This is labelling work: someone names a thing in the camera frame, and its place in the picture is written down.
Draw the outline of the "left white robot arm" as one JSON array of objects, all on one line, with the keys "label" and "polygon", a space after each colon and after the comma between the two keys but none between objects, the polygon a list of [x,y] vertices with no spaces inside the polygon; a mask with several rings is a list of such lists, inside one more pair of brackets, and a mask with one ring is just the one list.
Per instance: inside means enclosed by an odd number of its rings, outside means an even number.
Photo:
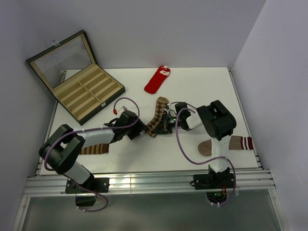
[{"label": "left white robot arm", "polygon": [[82,192],[89,192],[94,186],[93,176],[77,162],[82,149],[115,143],[122,140],[124,136],[133,140],[144,130],[147,130],[147,126],[134,112],[127,109],[98,128],[76,130],[63,124],[42,145],[39,156],[52,171],[74,180]]}]

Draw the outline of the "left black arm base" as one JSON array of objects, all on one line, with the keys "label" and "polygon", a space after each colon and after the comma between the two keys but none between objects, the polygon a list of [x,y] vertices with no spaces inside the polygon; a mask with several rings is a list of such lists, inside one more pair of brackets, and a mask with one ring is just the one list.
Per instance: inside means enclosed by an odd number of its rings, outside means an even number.
[{"label": "left black arm base", "polygon": [[75,194],[75,204],[78,207],[92,207],[98,202],[99,194],[109,190],[109,178],[90,178],[78,185],[73,180],[67,180],[65,194]]}]

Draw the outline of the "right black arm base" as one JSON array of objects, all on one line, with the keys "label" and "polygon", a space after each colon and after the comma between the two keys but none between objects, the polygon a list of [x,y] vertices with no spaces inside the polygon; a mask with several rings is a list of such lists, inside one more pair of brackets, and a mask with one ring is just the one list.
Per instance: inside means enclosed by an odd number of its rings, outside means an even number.
[{"label": "right black arm base", "polygon": [[230,168],[216,173],[209,167],[207,174],[195,174],[190,185],[196,190],[215,190],[206,193],[207,199],[214,205],[221,205],[228,199],[227,189],[232,189],[235,193],[235,176],[230,172]]}]

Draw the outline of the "tan argyle sock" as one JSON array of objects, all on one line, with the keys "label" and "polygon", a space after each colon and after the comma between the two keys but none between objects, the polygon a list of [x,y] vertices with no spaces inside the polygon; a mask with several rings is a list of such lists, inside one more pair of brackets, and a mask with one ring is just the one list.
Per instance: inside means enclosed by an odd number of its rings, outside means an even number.
[{"label": "tan argyle sock", "polygon": [[157,129],[162,123],[162,118],[165,113],[165,108],[169,104],[169,100],[165,97],[158,97],[155,103],[155,110],[153,118],[147,123],[147,133],[155,138],[157,136]]}]

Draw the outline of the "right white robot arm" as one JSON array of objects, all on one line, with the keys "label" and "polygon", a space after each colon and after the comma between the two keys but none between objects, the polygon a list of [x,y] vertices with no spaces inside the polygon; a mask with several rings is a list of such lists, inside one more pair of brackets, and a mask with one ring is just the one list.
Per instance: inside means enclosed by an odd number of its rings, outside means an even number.
[{"label": "right white robot arm", "polygon": [[189,106],[186,102],[157,102],[155,116],[147,125],[148,133],[155,137],[171,134],[178,128],[190,131],[203,126],[211,137],[211,159],[205,161],[209,163],[209,170],[213,171],[208,176],[208,182],[212,187],[220,187],[225,181],[223,172],[231,167],[228,151],[236,120],[219,100],[208,106],[193,109],[189,109]]}]

